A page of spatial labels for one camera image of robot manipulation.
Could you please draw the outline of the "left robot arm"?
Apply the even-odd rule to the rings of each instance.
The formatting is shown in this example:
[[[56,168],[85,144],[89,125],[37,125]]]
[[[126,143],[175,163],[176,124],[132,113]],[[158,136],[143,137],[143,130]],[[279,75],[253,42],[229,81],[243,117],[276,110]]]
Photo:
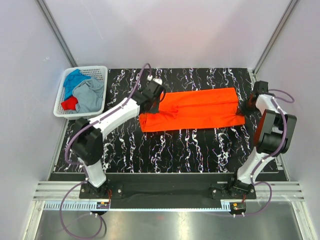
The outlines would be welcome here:
[[[70,149],[85,172],[84,193],[94,198],[108,196],[108,180],[102,168],[104,140],[117,127],[142,114],[159,112],[166,89],[159,78],[152,79],[143,90],[136,90],[118,105],[91,119],[80,118],[70,140]]]

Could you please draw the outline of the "orange t-shirt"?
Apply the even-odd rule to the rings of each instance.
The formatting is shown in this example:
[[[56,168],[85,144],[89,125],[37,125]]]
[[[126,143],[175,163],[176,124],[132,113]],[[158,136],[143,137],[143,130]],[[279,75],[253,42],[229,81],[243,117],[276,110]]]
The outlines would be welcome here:
[[[245,117],[236,114],[238,105],[233,87],[169,92],[158,113],[141,114],[139,124],[144,133],[240,126]]]

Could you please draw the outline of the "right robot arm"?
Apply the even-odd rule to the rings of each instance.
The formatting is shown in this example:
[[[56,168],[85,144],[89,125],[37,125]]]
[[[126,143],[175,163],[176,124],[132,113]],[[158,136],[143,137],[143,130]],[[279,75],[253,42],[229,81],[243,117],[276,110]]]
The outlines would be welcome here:
[[[249,116],[259,111],[261,119],[253,135],[253,150],[245,163],[228,181],[226,192],[235,199],[249,197],[255,192],[255,181],[264,167],[288,151],[297,117],[285,112],[271,93],[266,81],[254,83],[250,97],[237,109],[237,116]]]

